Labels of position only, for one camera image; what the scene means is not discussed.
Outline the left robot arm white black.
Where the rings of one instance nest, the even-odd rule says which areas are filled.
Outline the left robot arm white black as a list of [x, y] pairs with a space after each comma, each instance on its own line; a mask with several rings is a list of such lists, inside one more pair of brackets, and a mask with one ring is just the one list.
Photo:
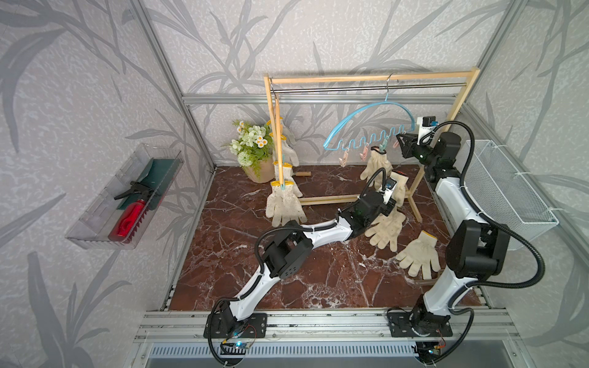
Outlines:
[[378, 216], [391, 214], [397, 205], [394, 192], [399, 181], [388, 176], [385, 169], [379, 169], [368, 183], [372, 184], [378, 176], [382, 176], [382, 183], [377, 189], [365, 186], [358, 198], [329, 222], [300, 225], [292, 220], [263, 233], [254, 245], [259, 264], [256, 272], [235, 297], [221, 297], [214, 303], [207, 324], [211, 326], [219, 320], [222, 332], [230, 334], [253, 315], [274, 285], [297, 273], [316, 248], [355, 239]]

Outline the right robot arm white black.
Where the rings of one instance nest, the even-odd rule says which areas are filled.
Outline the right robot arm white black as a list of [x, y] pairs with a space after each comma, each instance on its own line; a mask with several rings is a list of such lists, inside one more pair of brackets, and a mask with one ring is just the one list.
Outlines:
[[[458, 228], [446, 247], [446, 269], [435, 285], [422, 295], [411, 314], [415, 325], [446, 323], [456, 314], [455, 305], [475, 286], [493, 288], [530, 288], [543, 279], [545, 261], [540, 252], [524, 237], [500, 224], [477, 205], [465, 184], [466, 173], [475, 153], [475, 142], [469, 142], [464, 167], [455, 167], [461, 148], [458, 134], [449, 132], [451, 121], [437, 122], [435, 117], [418, 119], [418, 132], [399, 133], [397, 140], [405, 158], [415, 157], [423, 165], [425, 179], [435, 186]], [[505, 263], [510, 240], [515, 239], [530, 251], [537, 270], [527, 281], [492, 282]]]

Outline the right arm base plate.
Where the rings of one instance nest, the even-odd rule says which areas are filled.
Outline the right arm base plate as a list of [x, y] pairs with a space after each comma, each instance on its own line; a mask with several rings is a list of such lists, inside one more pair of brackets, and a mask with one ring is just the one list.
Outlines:
[[386, 320], [391, 337], [452, 337], [449, 316], [438, 316], [429, 312], [389, 310]]

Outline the blue clip hanger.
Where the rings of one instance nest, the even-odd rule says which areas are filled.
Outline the blue clip hanger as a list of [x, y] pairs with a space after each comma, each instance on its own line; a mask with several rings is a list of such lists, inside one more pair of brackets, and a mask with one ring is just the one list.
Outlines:
[[373, 145], [385, 149], [392, 144], [396, 133], [414, 130], [415, 120], [410, 109], [393, 101], [395, 87], [407, 83], [396, 75], [393, 72], [377, 80], [354, 78], [320, 85], [337, 95], [377, 93], [379, 97], [369, 103], [354, 102], [346, 107], [337, 105], [335, 113], [339, 122], [326, 135], [324, 152], [317, 158], [319, 163], [341, 163], [347, 159], [347, 154], [361, 154]]

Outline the white glove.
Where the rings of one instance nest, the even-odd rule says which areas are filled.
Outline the white glove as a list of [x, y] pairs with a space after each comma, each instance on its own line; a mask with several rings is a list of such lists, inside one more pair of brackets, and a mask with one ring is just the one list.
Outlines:
[[[303, 194], [301, 190], [298, 188], [297, 183], [293, 179], [293, 166], [290, 163], [283, 163], [283, 177], [285, 182], [291, 182], [293, 184], [293, 193], [298, 197], [302, 198]], [[279, 163], [277, 161], [274, 162], [274, 170], [275, 170], [275, 180], [279, 181]]]
[[279, 181], [271, 182], [271, 194], [266, 202], [265, 215], [271, 219], [273, 227], [286, 225], [290, 221], [298, 224], [308, 221], [295, 194], [295, 184], [291, 181], [285, 181], [284, 185]]
[[405, 200], [408, 177], [404, 173], [392, 171], [390, 178], [397, 182], [393, 191], [393, 198], [396, 201], [396, 207], [400, 208], [403, 206]]
[[374, 173], [376, 173], [380, 168], [384, 168], [386, 173], [384, 176], [379, 173], [372, 181], [372, 186], [375, 188], [375, 190], [380, 190], [382, 184], [386, 181], [386, 179], [389, 178], [392, 171], [392, 165], [387, 158], [386, 150], [381, 150], [379, 146], [373, 146], [371, 147], [370, 158], [368, 159], [366, 168], [360, 175], [360, 179], [366, 180], [368, 182]]
[[282, 154], [284, 156], [283, 161], [293, 165], [293, 167], [298, 167], [300, 165], [298, 155], [295, 150], [288, 145], [286, 136], [281, 136], [281, 142]]
[[423, 280], [431, 280], [432, 272], [437, 273], [441, 268], [436, 245], [437, 238], [422, 231], [395, 259], [410, 277], [415, 278], [421, 273]]
[[[284, 121], [283, 121], [283, 117], [280, 117], [279, 120], [280, 120], [280, 124], [281, 124], [282, 135], [285, 137], [285, 142], [290, 147], [294, 147], [294, 145], [296, 144], [294, 133], [292, 133], [291, 130], [289, 130], [288, 127], [285, 126]], [[271, 136], [272, 135], [272, 128], [271, 128], [271, 121], [270, 120], [267, 121], [266, 127], [268, 128], [269, 135]]]
[[389, 248], [393, 253], [397, 252], [397, 238], [403, 228], [406, 216], [394, 210], [389, 216], [379, 215], [365, 232], [369, 243], [379, 249]]

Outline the orange clip hanger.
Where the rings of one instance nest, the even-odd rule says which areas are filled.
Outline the orange clip hanger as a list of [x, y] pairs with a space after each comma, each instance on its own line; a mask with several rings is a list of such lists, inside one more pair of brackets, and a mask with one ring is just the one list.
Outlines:
[[276, 160], [278, 162], [279, 170], [279, 182], [282, 189], [285, 188], [285, 177], [283, 170], [283, 159], [282, 159], [282, 125], [280, 122], [280, 104], [279, 96], [276, 93], [272, 93], [273, 101], [271, 102], [271, 122], [273, 123], [273, 134], [275, 143]]

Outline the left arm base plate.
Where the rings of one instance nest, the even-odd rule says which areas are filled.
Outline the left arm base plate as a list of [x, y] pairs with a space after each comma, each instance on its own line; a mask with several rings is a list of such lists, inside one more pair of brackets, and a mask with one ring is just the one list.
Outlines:
[[268, 314], [254, 313], [249, 318], [237, 321], [231, 314], [210, 314], [203, 336], [220, 339], [230, 337], [263, 338], [268, 326]]

